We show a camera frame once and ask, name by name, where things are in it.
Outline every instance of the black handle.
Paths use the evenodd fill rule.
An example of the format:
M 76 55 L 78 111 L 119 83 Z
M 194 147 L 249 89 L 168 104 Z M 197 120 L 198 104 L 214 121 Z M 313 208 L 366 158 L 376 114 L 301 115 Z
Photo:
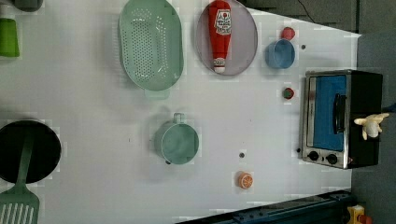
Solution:
M 346 129 L 346 101 L 345 95 L 335 94 L 332 112 L 332 124 L 335 134 L 343 133 Z

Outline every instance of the spatula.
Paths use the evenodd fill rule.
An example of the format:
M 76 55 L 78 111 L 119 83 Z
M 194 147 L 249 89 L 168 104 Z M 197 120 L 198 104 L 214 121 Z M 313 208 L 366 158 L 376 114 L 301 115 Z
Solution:
M 0 224 L 36 224 L 40 201 L 28 188 L 26 176 L 32 156 L 34 138 L 27 131 L 23 143 L 18 180 L 12 189 L 0 194 Z

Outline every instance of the green cup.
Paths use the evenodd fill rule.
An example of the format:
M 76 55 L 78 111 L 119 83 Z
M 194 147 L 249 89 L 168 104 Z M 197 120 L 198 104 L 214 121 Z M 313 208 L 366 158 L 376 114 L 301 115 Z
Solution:
M 167 163 L 184 164 L 197 154 L 199 138 L 197 132 L 185 123 L 184 114 L 176 113 L 173 121 L 166 122 L 155 133 L 154 144 Z
M 12 19 L 0 18 L 0 56 L 20 56 L 17 38 L 17 24 Z

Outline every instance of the white surface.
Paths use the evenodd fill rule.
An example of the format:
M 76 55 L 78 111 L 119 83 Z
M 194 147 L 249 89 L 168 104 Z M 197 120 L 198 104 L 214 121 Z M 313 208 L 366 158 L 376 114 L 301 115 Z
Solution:
M 185 68 L 169 99 L 149 101 L 120 66 L 125 3 L 52 0 L 35 15 L 16 16 L 21 57 L 0 60 L 0 119 L 43 119 L 64 148 L 57 171 L 29 186 L 41 201 L 39 223 L 172 223 L 350 188 L 350 171 L 303 162 L 295 149 L 305 71 L 354 68 L 357 35 L 252 10 L 256 59 L 224 77 L 194 49 L 208 1 L 174 0 Z M 285 26 L 296 30 L 296 62 L 270 69 L 263 50 Z M 296 91 L 287 102 L 286 87 Z M 193 164 L 166 165 L 153 152 L 149 139 L 174 112 L 200 134 Z M 251 189 L 235 185 L 239 171 L 253 174 Z M 10 187 L 0 181 L 0 190 Z

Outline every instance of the oval colander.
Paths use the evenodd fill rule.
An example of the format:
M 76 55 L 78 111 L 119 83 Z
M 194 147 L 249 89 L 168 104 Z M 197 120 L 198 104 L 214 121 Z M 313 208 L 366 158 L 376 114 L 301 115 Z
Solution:
M 131 0 L 120 15 L 121 61 L 147 97 L 167 98 L 183 70 L 181 23 L 166 0 Z

